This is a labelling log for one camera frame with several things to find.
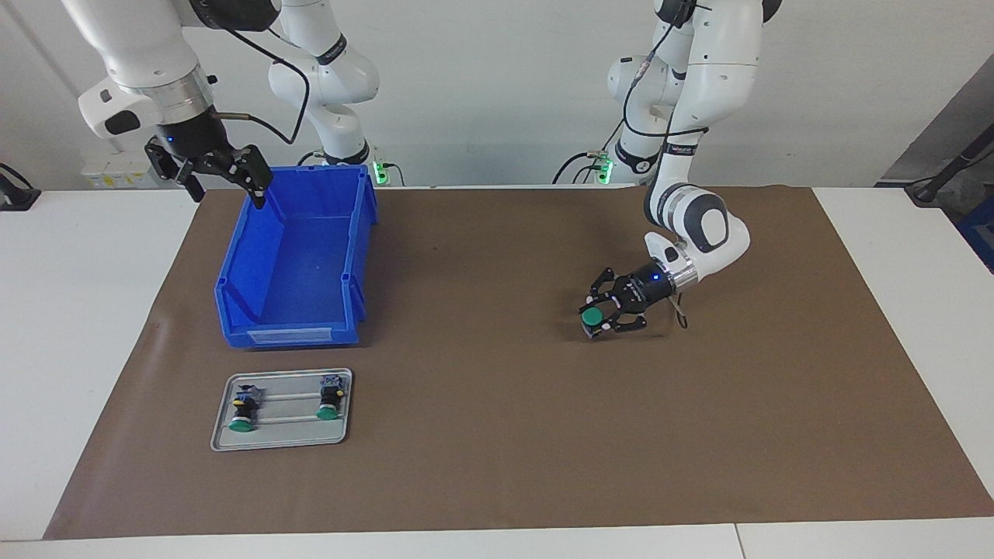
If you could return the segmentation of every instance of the white table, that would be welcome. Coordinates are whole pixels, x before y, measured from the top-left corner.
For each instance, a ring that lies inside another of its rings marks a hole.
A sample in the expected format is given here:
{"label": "white table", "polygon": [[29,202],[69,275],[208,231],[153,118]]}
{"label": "white table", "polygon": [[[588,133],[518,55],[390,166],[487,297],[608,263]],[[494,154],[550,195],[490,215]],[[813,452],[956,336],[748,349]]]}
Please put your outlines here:
{"label": "white table", "polygon": [[[898,190],[816,193],[994,492],[994,277]],[[0,214],[0,556],[994,557],[994,518],[10,542],[42,536],[195,209],[181,191],[50,192]],[[70,417],[53,412],[67,393]]]}

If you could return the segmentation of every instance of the white wall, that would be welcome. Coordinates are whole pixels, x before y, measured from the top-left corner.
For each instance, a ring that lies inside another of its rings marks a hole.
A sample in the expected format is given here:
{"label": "white wall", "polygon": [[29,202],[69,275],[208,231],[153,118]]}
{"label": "white wall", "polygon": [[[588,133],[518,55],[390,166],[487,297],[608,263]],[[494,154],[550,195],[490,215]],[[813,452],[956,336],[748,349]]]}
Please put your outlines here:
{"label": "white wall", "polygon": [[[0,0],[6,30],[16,22],[4,5],[43,38],[74,88],[102,78],[99,58],[57,0]],[[616,124],[620,109],[605,73],[616,57],[647,50],[654,25],[650,0],[334,6],[351,44],[383,78],[380,95],[357,107],[368,136],[414,184],[548,182],[567,156],[599,147]],[[708,134],[692,178],[873,185],[994,51],[992,23],[989,0],[786,0],[767,25],[748,106]],[[266,59],[224,33],[186,35],[221,78],[220,109],[289,129],[295,113],[268,91]],[[29,40],[4,33],[0,49],[0,157],[46,177],[43,186],[78,186],[77,154],[111,148],[87,137],[68,89],[29,52]],[[272,164],[292,164],[318,145],[310,129],[293,147],[248,123],[229,131],[234,143],[258,144]],[[39,150],[48,153],[33,155]]]}

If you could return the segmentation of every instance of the green led light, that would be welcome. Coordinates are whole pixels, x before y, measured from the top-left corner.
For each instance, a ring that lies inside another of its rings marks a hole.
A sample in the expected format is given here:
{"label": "green led light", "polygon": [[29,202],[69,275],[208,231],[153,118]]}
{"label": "green led light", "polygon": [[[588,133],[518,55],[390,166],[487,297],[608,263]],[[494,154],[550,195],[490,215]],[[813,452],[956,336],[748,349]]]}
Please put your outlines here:
{"label": "green led light", "polygon": [[379,161],[373,161],[373,174],[376,176],[377,184],[388,184],[390,182],[390,175],[387,173],[387,169]]}
{"label": "green led light", "polygon": [[600,165],[600,172],[597,173],[597,182],[608,184],[611,182],[611,171],[614,170],[614,161],[607,159]]}

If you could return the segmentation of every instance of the black stand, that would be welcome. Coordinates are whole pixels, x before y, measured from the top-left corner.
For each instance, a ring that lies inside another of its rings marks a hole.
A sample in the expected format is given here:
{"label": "black stand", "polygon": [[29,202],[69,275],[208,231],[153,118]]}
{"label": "black stand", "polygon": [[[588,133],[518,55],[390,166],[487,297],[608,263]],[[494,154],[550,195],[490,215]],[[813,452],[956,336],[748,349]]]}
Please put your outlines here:
{"label": "black stand", "polygon": [[0,212],[27,212],[42,195],[42,191],[36,188],[24,190],[14,186],[14,183],[3,175],[0,175],[0,193],[10,200],[10,203],[4,203],[0,199]]}
{"label": "black stand", "polygon": [[970,142],[970,145],[966,146],[966,149],[949,162],[941,171],[935,175],[935,178],[928,181],[924,186],[909,186],[905,188],[905,192],[911,197],[911,201],[920,208],[931,208],[935,204],[935,195],[938,194],[939,189],[945,186],[945,183],[949,182],[952,177],[956,176],[956,173],[965,169],[974,159],[980,155],[984,149],[994,143],[994,124],[987,127],[986,130],[977,139]]}

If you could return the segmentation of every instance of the cable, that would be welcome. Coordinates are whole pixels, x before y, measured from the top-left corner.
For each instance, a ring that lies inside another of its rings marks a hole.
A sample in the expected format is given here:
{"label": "cable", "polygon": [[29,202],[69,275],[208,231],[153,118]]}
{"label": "cable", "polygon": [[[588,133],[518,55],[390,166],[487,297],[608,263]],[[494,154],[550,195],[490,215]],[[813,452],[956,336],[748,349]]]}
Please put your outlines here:
{"label": "cable", "polygon": [[559,178],[560,178],[561,176],[563,176],[563,172],[564,172],[564,171],[566,171],[566,168],[567,168],[567,167],[569,167],[569,166],[570,166],[570,165],[571,165],[571,164],[572,164],[572,163],[573,163],[574,161],[576,161],[576,160],[578,160],[578,159],[583,159],[584,157],[589,157],[589,154],[588,154],[588,152],[586,152],[586,151],[582,151],[582,152],[580,152],[580,153],[578,153],[578,154],[574,155],[573,157],[571,157],[571,158],[567,159],[567,160],[566,160],[566,163],[563,163],[563,166],[562,166],[562,167],[560,167],[560,170],[559,170],[559,171],[557,171],[557,173],[556,173],[556,177],[555,177],[555,178],[553,179],[553,182],[552,182],[552,184],[556,184],[556,183],[558,183],[558,182],[559,182]]}
{"label": "cable", "polygon": [[308,151],[307,153],[305,153],[304,156],[301,157],[299,161],[297,161],[297,167],[303,165],[304,161],[310,159],[311,157],[318,157],[317,153],[318,153],[317,151]]}
{"label": "cable", "polygon": [[[583,173],[584,171],[586,171],[586,176],[589,177],[591,171],[596,171],[598,169],[600,169],[600,165],[588,165],[587,167],[584,167],[583,169],[577,171],[577,176],[573,177],[573,184],[578,184],[577,181],[580,180],[580,174]],[[586,184],[585,178],[583,179],[582,184]]]}
{"label": "cable", "polygon": [[[980,163],[982,163],[982,162],[984,161],[984,159],[987,159],[988,157],[990,157],[990,156],[991,156],[991,154],[994,154],[994,149],[992,149],[992,150],[988,151],[988,152],[987,152],[987,153],[986,153],[985,155],[983,155],[982,157],[978,157],[978,158],[974,159],[973,161],[970,161],[970,164],[969,164],[969,165],[966,165],[965,167],[963,167],[962,169],[960,169],[960,170],[959,170],[959,172],[958,172],[957,174],[959,174],[959,173],[961,173],[961,172],[965,171],[966,169],[969,169],[970,167],[972,167],[972,166],[974,166],[974,165],[979,165]],[[915,184],[918,184],[918,183],[922,183],[922,182],[925,182],[925,181],[929,181],[929,180],[932,180],[933,178],[935,178],[935,177],[937,177],[937,176],[938,176],[938,175],[932,175],[932,176],[930,176],[930,177],[925,177],[925,178],[922,178],[922,179],[918,179],[918,180],[916,180],[916,181],[914,181],[914,182],[910,182],[910,183],[906,184],[906,185],[905,185],[905,188],[908,188],[909,186],[914,186]]]}
{"label": "cable", "polygon": [[401,175],[401,186],[408,186],[408,182],[404,180],[404,169],[401,168],[397,163],[384,163],[384,169],[397,169],[397,172]]}
{"label": "cable", "polygon": [[35,187],[31,186],[31,183],[28,182],[28,179],[24,178],[24,175],[22,175],[21,173],[15,171],[13,168],[11,168],[10,165],[8,165],[6,163],[0,163],[0,169],[3,169],[5,171],[7,171],[8,173],[10,173],[10,175],[12,177],[14,177],[17,180],[23,182],[24,185],[27,186],[29,189],[34,189],[35,188]]}
{"label": "cable", "polygon": [[300,45],[297,45],[293,41],[290,41],[289,39],[287,39],[287,38],[283,37],[282,35],[276,33],[275,31],[272,30],[271,27],[267,28],[266,31],[268,31],[269,34],[272,35],[273,37],[275,37],[276,39],[279,39],[280,41],[282,41],[283,43],[286,43],[287,45],[293,47],[294,49],[300,49]]}
{"label": "cable", "polygon": [[682,291],[677,295],[677,324],[680,324],[680,327],[686,330],[689,325],[687,323],[687,315],[684,314],[683,307],[680,306],[681,302],[683,302]]}
{"label": "cable", "polygon": [[294,124],[294,126],[293,126],[293,133],[290,135],[289,138],[287,138],[282,132],[280,132],[279,130],[277,130],[272,124],[269,124],[268,122],[266,122],[265,120],[262,120],[261,118],[258,118],[256,116],[252,116],[251,114],[247,114],[247,113],[243,113],[243,112],[219,112],[219,113],[215,114],[215,118],[221,118],[221,119],[225,119],[226,118],[226,119],[231,119],[231,120],[250,120],[252,122],[255,122],[256,124],[261,124],[262,126],[265,126],[266,129],[268,129],[272,133],[274,133],[277,136],[279,136],[279,139],[283,140],[284,142],[286,142],[288,144],[292,144],[293,142],[297,141],[297,134],[300,133],[300,125],[303,123],[303,121],[304,121],[304,113],[307,111],[307,102],[310,100],[310,80],[307,79],[307,76],[304,75],[304,73],[301,72],[299,68],[295,67],[293,64],[287,62],[283,58],[281,58],[281,57],[279,57],[279,56],[271,53],[270,51],[264,49],[263,47],[259,46],[258,44],[256,44],[251,39],[247,39],[245,36],[243,36],[238,31],[235,31],[234,29],[230,29],[228,27],[225,27],[225,28],[222,28],[222,29],[224,29],[225,31],[227,31],[232,37],[235,37],[239,41],[241,41],[241,42],[245,43],[246,45],[249,45],[250,47],[252,47],[254,50],[256,50],[256,51],[258,51],[258,52],[266,55],[269,58],[271,58],[273,62],[275,62],[277,64],[284,65],[287,68],[290,68],[291,70],[293,70],[298,76],[300,76],[300,78],[302,80],[304,80],[304,99],[300,103],[300,114],[297,115],[297,122],[296,122],[296,124]]}
{"label": "cable", "polygon": [[[649,54],[646,55],[645,62],[642,63],[642,66],[638,69],[638,72],[635,73],[635,78],[632,79],[631,86],[628,87],[628,94],[625,95],[624,104],[621,108],[621,122],[623,122],[625,127],[631,130],[631,133],[635,135],[647,138],[668,138],[671,136],[682,136],[685,134],[693,134],[697,132],[708,131],[708,128],[705,126],[702,128],[692,128],[690,130],[683,130],[681,132],[671,132],[669,131],[669,126],[667,125],[667,130],[665,133],[654,134],[651,132],[643,132],[641,130],[636,130],[635,127],[631,125],[631,122],[628,121],[628,103],[631,101],[631,95],[635,92],[635,87],[638,86],[638,83],[642,81],[642,78],[645,78],[645,74],[646,72],[649,71],[649,67],[652,65],[652,61],[656,58],[656,51],[658,51],[659,48],[663,46],[663,41],[666,41],[666,38],[670,36],[671,31],[673,31],[673,23],[670,23],[669,27],[666,28],[666,32],[663,33],[663,37],[656,43],[656,45],[652,48],[652,50],[649,51]],[[671,112],[670,120],[672,121],[672,119],[673,119],[673,113]]]}
{"label": "cable", "polygon": [[[618,121],[618,126],[614,127],[614,132],[612,132],[611,135],[607,137],[607,140],[604,141],[604,145],[602,145],[600,147],[600,151],[606,151],[607,150],[607,146],[611,144],[611,140],[614,139],[615,135],[617,135],[618,130],[621,129],[621,125],[622,124],[624,124],[624,118],[622,120]],[[586,176],[583,178],[583,183],[584,184],[586,183],[587,180],[590,179],[590,172],[591,172],[591,169],[588,169],[587,172],[586,172]]]}

